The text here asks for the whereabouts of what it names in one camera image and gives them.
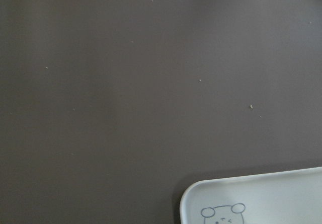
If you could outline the cream rabbit tray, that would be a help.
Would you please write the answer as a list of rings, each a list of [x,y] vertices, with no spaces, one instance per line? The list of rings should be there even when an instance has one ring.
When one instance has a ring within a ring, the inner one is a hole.
[[[321,168],[203,180],[180,201],[181,223],[321,223]]]

